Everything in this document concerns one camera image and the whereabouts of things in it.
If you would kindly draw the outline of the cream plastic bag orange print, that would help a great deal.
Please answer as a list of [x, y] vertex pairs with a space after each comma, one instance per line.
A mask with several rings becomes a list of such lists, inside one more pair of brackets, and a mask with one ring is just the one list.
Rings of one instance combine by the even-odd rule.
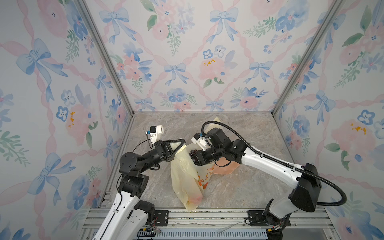
[[202, 148], [193, 140], [184, 145], [171, 161], [171, 177], [173, 190], [188, 211], [195, 210], [203, 200], [203, 194], [214, 174], [213, 162], [197, 166], [189, 153]]

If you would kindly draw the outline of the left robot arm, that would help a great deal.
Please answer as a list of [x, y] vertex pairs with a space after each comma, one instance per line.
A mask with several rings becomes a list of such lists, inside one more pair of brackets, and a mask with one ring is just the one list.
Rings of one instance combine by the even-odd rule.
[[122, 155], [119, 162], [122, 179], [117, 186], [113, 205], [94, 240], [134, 240], [140, 230], [153, 226], [155, 206], [140, 199], [149, 181], [149, 177], [143, 173], [147, 170], [156, 171], [160, 163], [172, 161], [185, 143], [183, 139], [159, 140], [145, 154], [128, 152]]

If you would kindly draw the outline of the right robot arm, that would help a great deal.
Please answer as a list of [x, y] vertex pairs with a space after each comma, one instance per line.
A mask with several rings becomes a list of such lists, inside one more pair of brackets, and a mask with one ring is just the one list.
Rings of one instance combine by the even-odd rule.
[[193, 150], [190, 156], [197, 166], [213, 163], [220, 158], [261, 170], [292, 188], [292, 192], [279, 200], [270, 200], [261, 214], [261, 221], [269, 226], [286, 221], [288, 216], [298, 210], [312, 213], [316, 210], [322, 188], [316, 167], [291, 164], [269, 155], [252, 150], [245, 141], [230, 140], [219, 128], [206, 135], [195, 134], [192, 142], [200, 149]]

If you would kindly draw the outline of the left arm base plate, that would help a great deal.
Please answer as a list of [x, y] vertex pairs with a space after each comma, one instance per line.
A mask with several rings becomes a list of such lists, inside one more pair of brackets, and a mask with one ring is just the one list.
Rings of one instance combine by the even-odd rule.
[[169, 213], [170, 211], [168, 210], [150, 210], [146, 225], [151, 227], [167, 227]]

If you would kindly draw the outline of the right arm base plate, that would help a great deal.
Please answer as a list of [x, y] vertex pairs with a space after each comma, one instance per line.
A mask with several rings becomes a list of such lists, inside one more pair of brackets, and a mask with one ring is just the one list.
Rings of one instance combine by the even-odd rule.
[[278, 228], [283, 226], [291, 226], [290, 219], [287, 219], [287, 217], [278, 219], [270, 214], [267, 214], [267, 216], [265, 216], [264, 210], [247, 211], [247, 218], [245, 219], [245, 223], [246, 225], [249, 225], [251, 227]]

